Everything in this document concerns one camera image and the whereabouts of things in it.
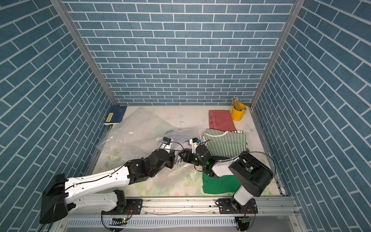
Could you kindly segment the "blue white striped tank top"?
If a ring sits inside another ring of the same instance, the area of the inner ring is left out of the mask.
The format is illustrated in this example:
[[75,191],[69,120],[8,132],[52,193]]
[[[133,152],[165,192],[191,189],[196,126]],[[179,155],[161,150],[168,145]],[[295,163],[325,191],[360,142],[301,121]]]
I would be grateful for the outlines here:
[[191,148],[191,145],[189,144],[189,140],[192,138],[198,138],[200,139],[200,135],[197,134],[196,128],[181,128],[181,129],[174,129],[169,130],[160,137],[158,141],[159,148],[162,144],[163,137],[171,138],[171,148],[172,150],[176,151],[183,151],[186,148]]

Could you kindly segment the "green white striped garment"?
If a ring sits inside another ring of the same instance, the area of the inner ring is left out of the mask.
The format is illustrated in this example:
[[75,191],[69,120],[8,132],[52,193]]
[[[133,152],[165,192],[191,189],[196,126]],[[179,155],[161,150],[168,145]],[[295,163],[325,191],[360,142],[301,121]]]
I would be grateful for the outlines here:
[[247,151],[246,135],[242,132],[208,129],[203,140],[213,156],[231,159]]

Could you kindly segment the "clear vacuum bag with valve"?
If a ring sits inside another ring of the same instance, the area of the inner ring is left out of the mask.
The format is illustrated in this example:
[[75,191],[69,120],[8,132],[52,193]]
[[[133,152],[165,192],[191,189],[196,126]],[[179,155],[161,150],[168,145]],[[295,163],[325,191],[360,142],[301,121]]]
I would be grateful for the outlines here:
[[153,112],[140,107],[114,125],[97,143],[96,148],[122,161],[146,158],[159,148],[164,136],[177,129]]

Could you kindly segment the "bright green garment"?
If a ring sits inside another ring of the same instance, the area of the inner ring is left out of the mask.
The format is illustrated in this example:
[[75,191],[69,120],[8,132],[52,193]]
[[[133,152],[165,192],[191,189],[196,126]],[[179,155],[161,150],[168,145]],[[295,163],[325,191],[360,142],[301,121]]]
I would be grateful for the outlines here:
[[206,194],[235,193],[241,183],[235,176],[212,178],[203,174],[203,192]]

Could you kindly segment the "red garment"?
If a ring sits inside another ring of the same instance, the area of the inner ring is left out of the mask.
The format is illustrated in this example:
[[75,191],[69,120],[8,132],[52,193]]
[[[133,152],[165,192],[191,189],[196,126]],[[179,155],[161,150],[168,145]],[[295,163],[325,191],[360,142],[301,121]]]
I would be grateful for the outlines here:
[[209,128],[219,131],[236,131],[236,127],[228,110],[210,110]]

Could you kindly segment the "clear bag with striped clothes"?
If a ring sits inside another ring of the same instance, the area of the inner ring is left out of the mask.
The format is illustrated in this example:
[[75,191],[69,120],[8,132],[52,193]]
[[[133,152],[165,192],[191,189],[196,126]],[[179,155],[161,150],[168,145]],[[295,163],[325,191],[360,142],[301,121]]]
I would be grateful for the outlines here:
[[[198,131],[197,134],[200,135],[201,141],[202,139],[202,132],[201,128],[199,127],[192,127],[196,128]],[[151,181],[154,182],[154,186],[156,186],[161,193],[170,190],[177,182],[179,182],[182,178],[186,177],[191,172],[193,165],[184,162],[178,154],[182,151],[175,151],[175,163],[173,169],[169,169],[167,167],[163,168],[155,177],[151,178]]]

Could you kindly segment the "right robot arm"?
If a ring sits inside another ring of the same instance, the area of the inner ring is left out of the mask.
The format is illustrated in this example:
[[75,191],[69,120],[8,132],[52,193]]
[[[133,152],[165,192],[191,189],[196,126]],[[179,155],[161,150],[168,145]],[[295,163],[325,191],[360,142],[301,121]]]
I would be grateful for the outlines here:
[[180,152],[183,162],[202,168],[210,178],[234,176],[241,186],[234,193],[232,205],[245,206],[254,197],[260,197],[274,177],[274,172],[247,151],[231,159],[216,159],[205,145],[198,145],[194,151]]

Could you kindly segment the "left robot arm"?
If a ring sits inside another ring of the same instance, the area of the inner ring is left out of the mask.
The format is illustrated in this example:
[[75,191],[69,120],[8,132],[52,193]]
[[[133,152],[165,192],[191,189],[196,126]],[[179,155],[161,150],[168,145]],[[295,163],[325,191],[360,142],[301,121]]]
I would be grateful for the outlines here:
[[164,167],[172,169],[175,151],[156,149],[147,158],[132,159],[112,170],[85,177],[54,176],[42,193],[40,224],[65,218],[83,197],[106,189],[140,183],[154,177]]

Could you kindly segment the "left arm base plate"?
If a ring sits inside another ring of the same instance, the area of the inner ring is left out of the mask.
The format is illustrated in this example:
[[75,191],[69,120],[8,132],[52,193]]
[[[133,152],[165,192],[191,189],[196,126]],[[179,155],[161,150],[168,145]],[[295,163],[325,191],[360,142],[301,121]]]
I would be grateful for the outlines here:
[[126,203],[118,203],[110,211],[102,211],[103,215],[139,215],[142,210],[143,199],[135,198],[135,199],[127,199]]

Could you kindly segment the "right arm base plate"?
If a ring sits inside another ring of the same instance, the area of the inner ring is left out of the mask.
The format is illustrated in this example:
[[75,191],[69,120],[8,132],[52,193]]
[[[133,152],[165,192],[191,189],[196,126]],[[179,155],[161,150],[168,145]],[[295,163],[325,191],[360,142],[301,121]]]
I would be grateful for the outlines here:
[[237,203],[233,198],[219,198],[215,201],[220,214],[257,214],[258,208],[254,198],[245,205]]

